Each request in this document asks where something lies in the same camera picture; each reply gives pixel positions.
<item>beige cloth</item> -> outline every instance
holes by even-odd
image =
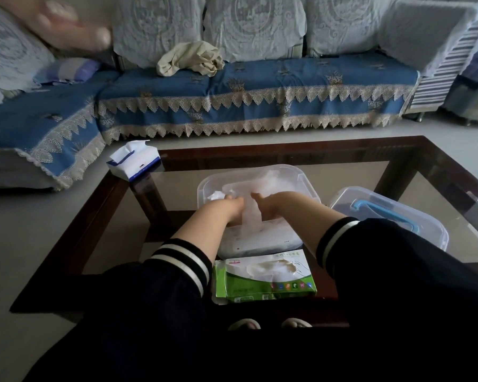
[[[197,41],[177,44],[161,57],[156,69],[160,76],[172,76],[184,68],[200,72],[202,75],[215,76],[224,66],[225,63],[215,46],[205,41]]]

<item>gray floor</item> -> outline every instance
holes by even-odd
[[[478,177],[478,125],[461,127],[447,116],[387,128],[336,128],[155,139],[162,149],[274,144],[402,135],[425,135]],[[108,147],[85,178],[60,193],[0,196],[0,381],[19,381],[72,324],[53,315],[12,315],[8,308],[107,171]]]

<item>black sleeve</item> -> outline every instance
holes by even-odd
[[[95,306],[25,380],[154,380],[193,364],[212,265],[194,245],[167,241],[143,264],[103,275]]]
[[[478,274],[394,222],[338,221],[317,260],[351,327],[478,327]]]

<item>transparent plastic container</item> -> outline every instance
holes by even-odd
[[[197,189],[197,203],[200,208],[210,202],[209,197],[214,192],[242,196],[246,208],[255,207],[254,200],[249,196],[255,183],[265,179],[268,172],[274,172],[276,178],[287,183],[283,187],[263,185],[262,195],[268,196],[276,192],[293,190],[300,192],[320,203],[320,198],[311,186],[302,170],[290,165],[274,165],[235,170],[218,173],[204,179]],[[244,233],[242,225],[226,228],[218,250],[222,259],[247,256],[270,255],[273,253],[294,250],[302,245],[299,236],[282,218],[261,222],[260,230]]]
[[[358,220],[386,218],[396,222],[442,250],[449,242],[448,231],[437,219],[359,186],[345,187],[332,199],[332,209]]]

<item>striped cuff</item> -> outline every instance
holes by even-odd
[[[165,242],[151,259],[163,260],[183,270],[197,285],[200,295],[209,283],[212,263],[204,252],[190,242],[172,238]]]
[[[354,225],[357,225],[358,223],[358,219],[354,217],[342,218],[341,220],[335,222],[334,225],[330,227],[328,231],[325,232],[325,235],[320,239],[316,252],[317,262],[322,268],[325,268],[328,271],[331,277],[333,274],[329,271],[329,268],[327,266],[327,258],[329,252],[333,248],[334,244],[338,241],[338,239],[346,231],[348,231],[350,228],[352,228]]]

